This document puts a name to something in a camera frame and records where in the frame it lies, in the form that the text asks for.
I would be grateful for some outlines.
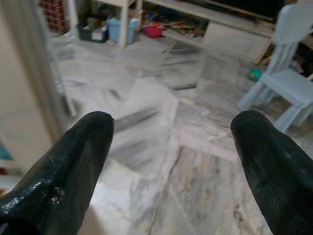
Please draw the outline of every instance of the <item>floor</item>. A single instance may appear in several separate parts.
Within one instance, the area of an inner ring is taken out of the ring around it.
[[[115,118],[109,157],[79,235],[270,235],[230,132],[254,65],[140,36],[122,50],[53,38],[78,115]],[[278,117],[281,98],[253,108]],[[288,134],[312,156],[312,119]]]

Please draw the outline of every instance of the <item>white marble tile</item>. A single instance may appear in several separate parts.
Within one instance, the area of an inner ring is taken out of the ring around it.
[[[59,62],[59,69],[68,92],[77,104],[78,115],[71,118],[70,126],[83,115],[92,111],[104,111],[113,117],[131,91],[138,69],[126,67],[106,60],[95,59],[94,53],[78,48],[81,58]]]
[[[166,159],[178,101],[155,79],[138,79],[116,117],[110,156],[155,179]]]
[[[313,159],[313,131],[305,134],[303,137],[299,138],[301,144],[299,145],[306,154]]]
[[[180,144],[214,154],[231,161],[238,161],[230,122],[221,125],[210,109],[191,103],[179,103],[174,128]]]
[[[110,56],[110,52],[113,50],[106,51],[103,50],[109,45],[103,45],[98,43],[91,43],[86,41],[74,41],[65,48],[57,51],[56,56],[59,59],[60,63],[63,60],[101,60],[101,61],[111,61],[114,62]]]
[[[131,220],[106,200],[106,187],[98,183],[78,235],[125,235]]]
[[[140,50],[130,47],[121,49],[115,47],[111,52],[111,57],[114,58],[117,63],[125,66],[157,70],[165,59],[166,54],[153,50]]]
[[[150,181],[133,181],[130,189],[130,209],[133,222],[128,234],[147,234],[155,215],[165,181],[160,177]]]
[[[157,53],[164,53],[169,49],[169,47],[169,44],[163,43],[162,41],[158,41],[156,39],[148,38],[143,34],[139,35],[139,40],[137,42],[127,46],[128,49],[153,51]]]
[[[268,234],[240,170],[238,163],[188,147],[182,149],[169,185],[196,234]]]
[[[195,99],[195,97],[198,95],[197,88],[190,88],[190,89],[184,89],[184,90],[178,90],[178,91],[173,90],[172,92],[180,100],[189,99],[190,101],[193,101]]]
[[[180,204],[172,196],[167,185],[164,189],[159,207],[155,214],[150,235],[196,235],[193,227],[186,219]]]
[[[196,88],[205,62],[204,50],[180,44],[168,53],[157,78],[173,90]]]
[[[108,159],[99,177],[102,185],[103,203],[115,206],[125,217],[131,220],[130,190],[133,182],[141,176],[113,159]]]

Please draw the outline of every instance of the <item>storage box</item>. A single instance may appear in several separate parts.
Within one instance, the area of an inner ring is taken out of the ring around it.
[[[109,40],[118,42],[119,41],[119,31],[120,31],[121,21],[117,19],[108,20],[109,28]],[[135,31],[138,25],[138,21],[129,22],[128,32],[127,32],[127,44],[133,44],[135,40]]]
[[[88,25],[88,18],[96,18],[102,21],[106,20],[106,17],[89,15],[87,18],[80,21],[77,25],[80,39],[96,43],[105,43],[108,40],[108,29],[106,29],[105,31],[102,31],[101,29],[84,29]]]

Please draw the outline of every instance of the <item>light blue plastic chair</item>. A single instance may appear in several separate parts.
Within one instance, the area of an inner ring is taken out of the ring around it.
[[[267,71],[254,87],[239,101],[240,110],[249,110],[261,93],[269,102],[276,94],[292,106],[274,122],[285,132],[291,124],[301,125],[313,110],[313,82],[289,68],[298,43],[313,31],[313,4],[293,4],[283,7],[275,30],[276,45]]]

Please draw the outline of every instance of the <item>red bowl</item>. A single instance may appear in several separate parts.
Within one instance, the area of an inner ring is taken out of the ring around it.
[[[154,26],[147,26],[143,29],[149,38],[159,38],[162,36],[162,29]]]

